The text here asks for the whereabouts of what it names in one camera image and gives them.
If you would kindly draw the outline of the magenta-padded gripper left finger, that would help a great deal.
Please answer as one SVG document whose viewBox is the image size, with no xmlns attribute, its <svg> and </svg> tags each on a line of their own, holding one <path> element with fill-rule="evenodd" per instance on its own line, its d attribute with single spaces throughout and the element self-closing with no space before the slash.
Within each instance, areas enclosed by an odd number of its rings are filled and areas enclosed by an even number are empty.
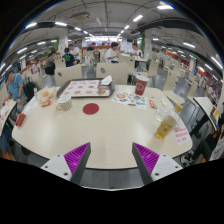
<svg viewBox="0 0 224 224">
<path fill-rule="evenodd" d="M 65 155 L 56 154 L 42 166 L 42 169 L 72 183 L 79 184 L 90 154 L 91 144 L 85 143 Z"/>
</svg>

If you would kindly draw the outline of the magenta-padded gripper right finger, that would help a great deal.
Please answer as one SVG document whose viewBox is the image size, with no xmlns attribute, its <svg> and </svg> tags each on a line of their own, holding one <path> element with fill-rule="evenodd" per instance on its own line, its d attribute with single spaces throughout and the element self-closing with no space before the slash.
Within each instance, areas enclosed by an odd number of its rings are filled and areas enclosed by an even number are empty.
<svg viewBox="0 0 224 224">
<path fill-rule="evenodd" d="M 167 154 L 159 155 L 137 143 L 132 145 L 132 154 L 144 185 L 182 169 L 182 167 Z"/>
</svg>

